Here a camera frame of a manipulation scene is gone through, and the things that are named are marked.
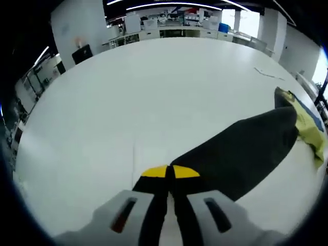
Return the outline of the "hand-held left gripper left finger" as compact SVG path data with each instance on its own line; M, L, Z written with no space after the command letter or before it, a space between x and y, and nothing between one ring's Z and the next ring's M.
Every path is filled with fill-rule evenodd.
M132 190L123 190L97 208L78 231L55 237L57 245L158 245L167 213L167 166L142 173Z

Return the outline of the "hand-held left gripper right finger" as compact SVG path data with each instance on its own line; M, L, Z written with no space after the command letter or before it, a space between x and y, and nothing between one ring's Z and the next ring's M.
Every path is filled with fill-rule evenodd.
M285 236L251 222L246 210L199 173L172 165L171 194L183 245L281 245Z

